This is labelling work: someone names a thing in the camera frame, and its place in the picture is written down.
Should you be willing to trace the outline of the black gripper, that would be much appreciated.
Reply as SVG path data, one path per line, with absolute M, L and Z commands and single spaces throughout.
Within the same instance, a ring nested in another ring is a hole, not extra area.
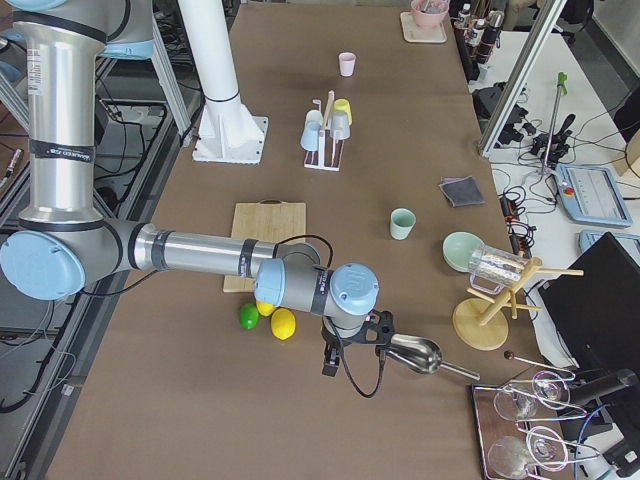
M 340 366 L 343 341 L 326 327 L 321 329 L 321 334 L 325 341 L 322 374 L 328 377 L 335 377 Z

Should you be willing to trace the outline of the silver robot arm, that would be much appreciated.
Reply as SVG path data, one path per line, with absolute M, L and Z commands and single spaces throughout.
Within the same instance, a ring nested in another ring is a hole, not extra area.
M 149 2 L 16 1 L 12 8 L 27 47 L 31 178 L 19 229 L 1 247 L 2 271 L 17 290 L 58 300 L 135 269 L 239 275 L 256 280 L 259 300 L 322 318 L 325 374 L 345 365 L 353 343 L 384 355 L 392 319 L 375 308 L 378 281 L 368 267 L 329 269 L 305 243 L 161 230 L 95 208 L 95 62 L 152 54 Z

